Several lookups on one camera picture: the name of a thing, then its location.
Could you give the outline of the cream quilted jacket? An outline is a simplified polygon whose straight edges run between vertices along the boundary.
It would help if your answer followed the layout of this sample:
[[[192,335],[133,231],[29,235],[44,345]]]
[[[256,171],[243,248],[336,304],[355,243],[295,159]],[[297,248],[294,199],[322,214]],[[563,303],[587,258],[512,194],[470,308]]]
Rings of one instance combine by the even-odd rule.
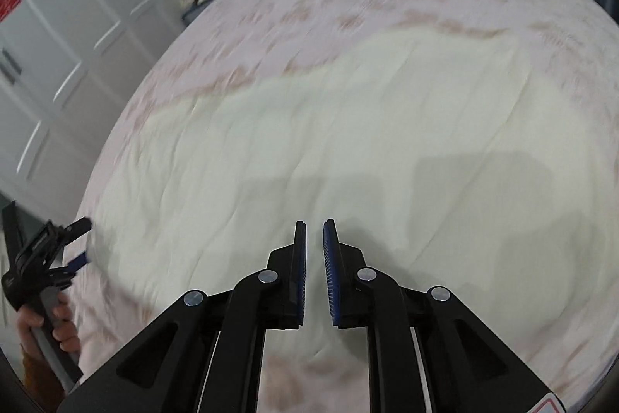
[[[504,34],[385,31],[325,65],[157,108],[91,215],[94,264],[155,311],[231,288],[305,222],[305,322],[268,335],[264,412],[368,408],[363,333],[328,313],[327,219],[402,284],[451,289],[569,408],[618,349],[613,170]]]

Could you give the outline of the white wardrobe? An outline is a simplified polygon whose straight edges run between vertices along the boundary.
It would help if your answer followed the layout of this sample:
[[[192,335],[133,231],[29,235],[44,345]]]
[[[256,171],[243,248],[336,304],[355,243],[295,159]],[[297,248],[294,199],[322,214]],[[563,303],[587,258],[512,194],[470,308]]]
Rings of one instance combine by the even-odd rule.
[[[1,191],[75,217],[103,145],[183,31],[177,0],[1,0]]]

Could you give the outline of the pink butterfly bedspread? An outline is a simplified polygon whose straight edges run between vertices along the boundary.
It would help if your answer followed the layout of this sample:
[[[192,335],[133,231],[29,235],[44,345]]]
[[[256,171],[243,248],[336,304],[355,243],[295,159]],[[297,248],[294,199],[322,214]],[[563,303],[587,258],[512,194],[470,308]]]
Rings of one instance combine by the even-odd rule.
[[[417,27],[465,37],[504,34],[523,47],[532,66],[587,121],[613,170],[618,203],[618,26],[593,0],[216,0],[131,96],[92,172],[81,212],[94,228],[92,210],[157,108],[322,66],[376,34]],[[80,242],[90,262],[71,292],[86,376],[162,311],[132,299],[94,264],[92,232]]]

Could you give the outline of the grey nightstand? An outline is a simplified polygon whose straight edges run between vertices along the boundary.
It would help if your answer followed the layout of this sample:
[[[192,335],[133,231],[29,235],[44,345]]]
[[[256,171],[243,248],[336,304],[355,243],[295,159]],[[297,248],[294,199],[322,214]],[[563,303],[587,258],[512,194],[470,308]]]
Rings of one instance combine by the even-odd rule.
[[[205,3],[194,5],[191,7],[191,9],[188,9],[187,12],[185,12],[184,15],[181,16],[181,19],[183,20],[185,26],[189,26],[213,2],[214,0],[209,0]]]

